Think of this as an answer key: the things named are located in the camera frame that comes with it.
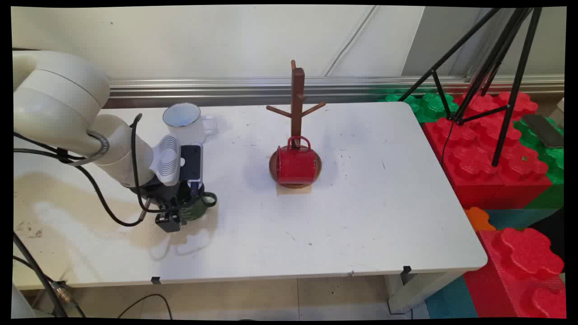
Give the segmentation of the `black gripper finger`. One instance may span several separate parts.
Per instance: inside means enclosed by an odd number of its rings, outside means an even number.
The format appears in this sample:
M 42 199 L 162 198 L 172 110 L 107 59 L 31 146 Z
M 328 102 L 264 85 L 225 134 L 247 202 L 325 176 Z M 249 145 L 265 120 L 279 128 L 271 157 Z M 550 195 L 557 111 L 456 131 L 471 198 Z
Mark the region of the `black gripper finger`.
M 155 224 L 166 233 L 178 232 L 181 230 L 181 218 L 179 212 L 163 212 L 155 216 Z

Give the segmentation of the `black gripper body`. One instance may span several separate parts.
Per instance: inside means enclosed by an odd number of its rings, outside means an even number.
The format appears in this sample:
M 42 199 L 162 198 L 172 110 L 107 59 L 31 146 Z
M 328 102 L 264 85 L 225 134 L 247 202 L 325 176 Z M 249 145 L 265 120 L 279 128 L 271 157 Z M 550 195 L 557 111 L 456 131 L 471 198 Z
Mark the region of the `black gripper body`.
M 140 194 L 144 200 L 151 199 L 151 203 L 159 209 L 184 206 L 179 210 L 180 216 L 202 216 L 203 201 L 201 197 L 192 197 L 188 181 L 181 181 L 177 185 L 165 186 L 154 178 L 141 186 Z

